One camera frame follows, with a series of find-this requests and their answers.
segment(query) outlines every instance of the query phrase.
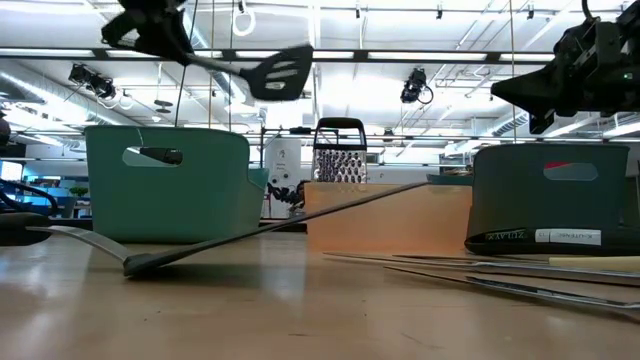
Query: green plastic basket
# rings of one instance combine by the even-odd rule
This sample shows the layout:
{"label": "green plastic basket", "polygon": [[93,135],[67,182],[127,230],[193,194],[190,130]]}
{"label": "green plastic basket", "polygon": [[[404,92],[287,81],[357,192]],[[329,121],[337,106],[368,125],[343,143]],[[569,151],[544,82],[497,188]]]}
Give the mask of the green plastic basket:
{"label": "green plastic basket", "polygon": [[[249,170],[249,143],[209,129],[85,129],[93,227],[120,242],[196,243],[259,225],[268,170]],[[179,165],[131,147],[177,149]]]}

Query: ceiling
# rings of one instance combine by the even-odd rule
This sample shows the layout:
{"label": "ceiling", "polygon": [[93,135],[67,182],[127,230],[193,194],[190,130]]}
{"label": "ceiling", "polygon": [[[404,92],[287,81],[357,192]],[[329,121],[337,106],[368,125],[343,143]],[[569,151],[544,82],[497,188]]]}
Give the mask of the ceiling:
{"label": "ceiling", "polygon": [[[589,4],[594,15],[613,20],[628,1],[590,0]],[[442,18],[436,19],[440,6]],[[232,19],[239,15],[238,1],[200,0],[195,8],[195,1],[189,0],[185,8],[188,19],[193,18],[195,10],[192,44],[196,49],[280,49],[311,42],[316,49],[323,50],[508,53],[513,49],[550,53],[563,32],[584,19],[577,0],[513,0],[511,4],[507,0],[246,1],[246,8],[255,16],[255,27],[250,34],[238,36],[235,33],[250,25],[250,16],[240,15],[236,22],[238,31],[234,33]],[[360,10],[359,18],[356,9]],[[527,19],[531,9],[534,16]],[[2,0],[0,48],[101,48],[104,47],[100,41],[101,27],[120,11],[118,3],[111,0],[64,3]],[[191,22],[185,22],[187,30],[190,30]],[[68,76],[73,63],[80,62],[113,78],[119,93],[126,92],[128,96],[119,95],[113,101],[99,104],[85,89],[74,94],[76,88]],[[254,64],[243,62],[239,65]],[[392,128],[396,133],[404,134],[486,135],[488,129],[513,119],[511,105],[490,96],[491,85],[542,66],[517,65],[512,68],[505,65],[421,64],[419,61],[316,63],[305,87],[309,94],[307,98],[287,104],[255,101],[243,81],[234,79],[232,86],[236,96],[231,100],[231,108],[229,98],[224,96],[226,89],[212,81],[206,71],[190,66],[184,74],[177,124],[199,126],[211,122],[218,128],[228,128],[231,123],[234,131],[259,132],[263,123],[268,128],[313,127],[320,117],[347,116],[361,119],[370,134],[381,135],[384,128]],[[428,106],[400,101],[403,83],[415,67],[425,70],[433,88],[434,101]],[[0,71],[14,74],[58,98],[70,96],[71,100],[59,104],[59,108],[74,106],[73,110],[97,111],[110,117],[107,122],[145,126],[175,123],[183,76],[183,67],[179,64],[155,59],[69,61],[24,57],[0,59]],[[157,99],[173,103],[169,108],[171,113],[156,113],[158,106],[154,101]],[[56,117],[67,120],[64,118],[68,112],[58,110]],[[160,120],[154,121],[154,116],[159,116]],[[596,131],[611,123],[597,116],[590,117],[590,114],[578,114],[571,119],[558,119],[558,124],[547,134],[583,119],[593,120],[561,135]],[[70,125],[69,129],[81,129],[86,124],[76,125]],[[31,143],[33,140],[20,141]]]}

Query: ceiling pipe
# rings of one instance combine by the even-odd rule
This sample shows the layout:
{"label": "ceiling pipe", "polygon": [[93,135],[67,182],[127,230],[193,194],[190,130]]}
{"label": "ceiling pipe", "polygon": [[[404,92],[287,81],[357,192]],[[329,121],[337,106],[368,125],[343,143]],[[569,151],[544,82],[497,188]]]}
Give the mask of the ceiling pipe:
{"label": "ceiling pipe", "polygon": [[[5,61],[0,63],[0,76],[3,76],[5,80],[14,82],[14,84],[22,88],[22,90],[43,99],[43,101],[57,99],[56,101],[59,101],[60,103],[67,102],[75,105],[75,107],[77,107],[77,112],[86,116],[85,121],[93,120],[96,121],[96,123],[104,122],[114,125],[141,125],[113,110],[105,109],[98,105],[95,100],[85,97],[77,92],[74,93],[74,90],[67,89],[64,85],[50,80],[41,74],[37,74],[15,61]],[[43,94],[45,94],[46,97],[49,97],[49,99],[43,98],[43,96],[41,96]]]}

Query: wooden table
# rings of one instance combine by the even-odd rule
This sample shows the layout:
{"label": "wooden table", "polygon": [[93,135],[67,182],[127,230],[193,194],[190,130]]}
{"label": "wooden table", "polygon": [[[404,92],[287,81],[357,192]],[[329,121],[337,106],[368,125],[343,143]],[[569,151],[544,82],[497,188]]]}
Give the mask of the wooden table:
{"label": "wooden table", "polygon": [[[308,254],[299,234],[223,246],[159,275],[126,280],[111,258],[63,238],[0,248],[0,358],[588,360],[640,352],[636,323],[327,260]],[[637,289],[572,286],[640,300]]]}

